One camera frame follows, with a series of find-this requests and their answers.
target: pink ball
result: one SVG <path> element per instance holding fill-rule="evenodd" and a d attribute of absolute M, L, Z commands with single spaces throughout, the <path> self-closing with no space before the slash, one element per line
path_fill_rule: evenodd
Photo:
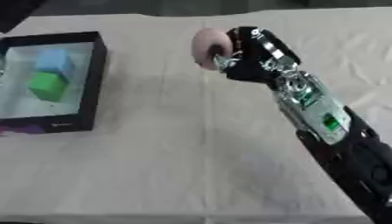
<path fill-rule="evenodd" d="M 230 58 L 233 54 L 233 44 L 228 35 L 213 28 L 205 28 L 196 33 L 192 40 L 192 56 L 201 67 L 216 70 L 213 55 L 209 55 L 211 46 L 221 46 L 223 57 Z"/>

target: robotic hand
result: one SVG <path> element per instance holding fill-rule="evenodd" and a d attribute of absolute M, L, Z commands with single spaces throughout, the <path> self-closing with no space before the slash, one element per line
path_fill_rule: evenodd
<path fill-rule="evenodd" d="M 349 107 L 334 99 L 299 57 L 272 32 L 239 27 L 199 31 L 195 62 L 231 80 L 266 84 L 297 137 L 374 223 L 392 221 L 392 150 Z"/>

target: white table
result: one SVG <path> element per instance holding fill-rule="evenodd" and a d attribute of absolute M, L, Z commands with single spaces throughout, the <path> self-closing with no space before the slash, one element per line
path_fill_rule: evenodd
<path fill-rule="evenodd" d="M 0 214 L 191 215 L 194 223 L 207 215 L 260 218 L 246 223 L 361 216 L 269 90 L 199 69 L 190 43 L 206 26 L 268 28 L 392 144 L 390 19 L 392 8 L 31 17 L 10 35 L 99 31 L 110 60 L 94 131 L 0 139 Z"/>

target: green cube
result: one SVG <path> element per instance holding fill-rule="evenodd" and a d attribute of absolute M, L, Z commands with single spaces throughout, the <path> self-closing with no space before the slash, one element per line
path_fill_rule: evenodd
<path fill-rule="evenodd" d="M 67 83 L 56 73 L 36 72 L 29 89 L 42 101 L 58 102 L 67 88 Z"/>

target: black box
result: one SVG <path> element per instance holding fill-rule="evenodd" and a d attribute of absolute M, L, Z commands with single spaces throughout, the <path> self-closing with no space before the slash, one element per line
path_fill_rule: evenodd
<path fill-rule="evenodd" d="M 42 101 L 30 88 L 35 59 L 43 49 L 66 49 L 75 75 L 61 101 Z M 91 130 L 101 89 L 107 48 L 99 32 L 3 38 L 0 77 L 0 135 Z"/>

